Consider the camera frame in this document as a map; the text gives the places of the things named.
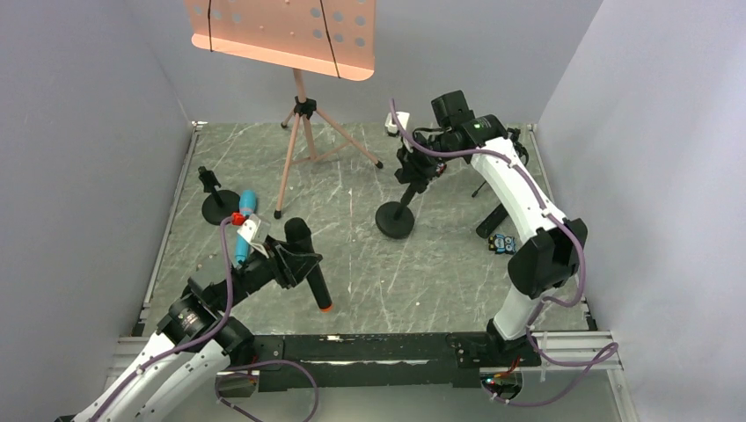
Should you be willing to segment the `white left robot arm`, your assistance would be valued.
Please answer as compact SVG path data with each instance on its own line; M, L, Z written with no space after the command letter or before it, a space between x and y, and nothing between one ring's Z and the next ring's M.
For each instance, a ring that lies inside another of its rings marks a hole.
M65 421L161 421L201 384L229 367L262 356L254 335L230 315L233 306L272 282L284 288L312 281L321 255L311 234L293 229L284 241L268 237L225 280L202 286L190 279L184 294L132 363L92 404Z

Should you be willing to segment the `black round-base mic stand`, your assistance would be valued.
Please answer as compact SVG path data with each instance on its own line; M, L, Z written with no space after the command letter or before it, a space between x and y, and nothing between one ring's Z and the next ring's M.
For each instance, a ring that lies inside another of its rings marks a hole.
M416 194L424 193L429 182L426 179L410 183L399 201L389 201L381 205L375 214L377 228L387 237L403 239L413 231L415 217L409 204Z

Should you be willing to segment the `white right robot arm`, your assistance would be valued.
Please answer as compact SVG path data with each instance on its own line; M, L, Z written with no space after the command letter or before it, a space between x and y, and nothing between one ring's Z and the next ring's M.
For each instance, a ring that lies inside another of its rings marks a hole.
M443 161L462 158L494 191L520 247L508 262L508 297L489 326L504 342L534 344L532 328L545 305L572 308L583 295L588 228L582 219L569 219L541 190L496 116L476 116L461 91L443 94L431 105L442 132L417 139L401 123L395 102L389 102L404 150Z

